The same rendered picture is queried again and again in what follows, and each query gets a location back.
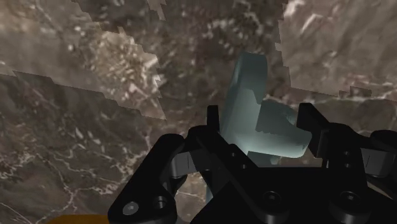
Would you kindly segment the pale blue angular object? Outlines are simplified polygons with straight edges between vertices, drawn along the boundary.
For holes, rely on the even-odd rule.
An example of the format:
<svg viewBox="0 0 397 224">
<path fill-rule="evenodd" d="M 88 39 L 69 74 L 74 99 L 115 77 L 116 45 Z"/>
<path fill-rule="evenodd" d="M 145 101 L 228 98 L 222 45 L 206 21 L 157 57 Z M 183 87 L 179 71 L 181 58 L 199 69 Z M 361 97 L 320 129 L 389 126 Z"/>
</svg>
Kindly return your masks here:
<svg viewBox="0 0 397 224">
<path fill-rule="evenodd" d="M 312 137 L 296 126 L 298 113 L 265 99 L 268 77 L 264 55 L 242 52 L 235 64 L 221 113 L 220 134 L 257 166 L 278 165 L 282 157 L 301 157 Z"/>
</svg>

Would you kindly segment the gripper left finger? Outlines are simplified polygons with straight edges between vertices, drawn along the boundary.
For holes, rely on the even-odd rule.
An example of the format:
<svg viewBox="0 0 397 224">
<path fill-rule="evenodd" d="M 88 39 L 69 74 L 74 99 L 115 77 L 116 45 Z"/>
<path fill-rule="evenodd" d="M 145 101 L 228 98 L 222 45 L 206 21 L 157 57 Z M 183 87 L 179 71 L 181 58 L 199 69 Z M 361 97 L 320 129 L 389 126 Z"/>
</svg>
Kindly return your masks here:
<svg viewBox="0 0 397 224">
<path fill-rule="evenodd" d="M 217 106 L 206 125 L 188 135 L 164 134 L 108 210 L 109 224 L 258 224 L 238 187 L 256 165 L 218 133 Z M 175 195 L 189 173 L 200 172 L 213 198 L 190 222 L 177 212 Z"/>
</svg>

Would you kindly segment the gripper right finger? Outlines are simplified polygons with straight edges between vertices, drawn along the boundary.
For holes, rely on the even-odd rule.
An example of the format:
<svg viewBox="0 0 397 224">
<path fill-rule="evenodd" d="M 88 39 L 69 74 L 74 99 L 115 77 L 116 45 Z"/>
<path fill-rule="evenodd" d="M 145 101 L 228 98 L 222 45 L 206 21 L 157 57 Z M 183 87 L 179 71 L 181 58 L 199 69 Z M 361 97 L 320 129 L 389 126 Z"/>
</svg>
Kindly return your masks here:
<svg viewBox="0 0 397 224">
<path fill-rule="evenodd" d="M 309 149 L 322 158 L 328 177 L 328 211 L 339 224 L 397 224 L 397 132 L 363 136 L 329 122 L 311 103 L 301 103 L 296 126 L 309 131 Z"/>
</svg>

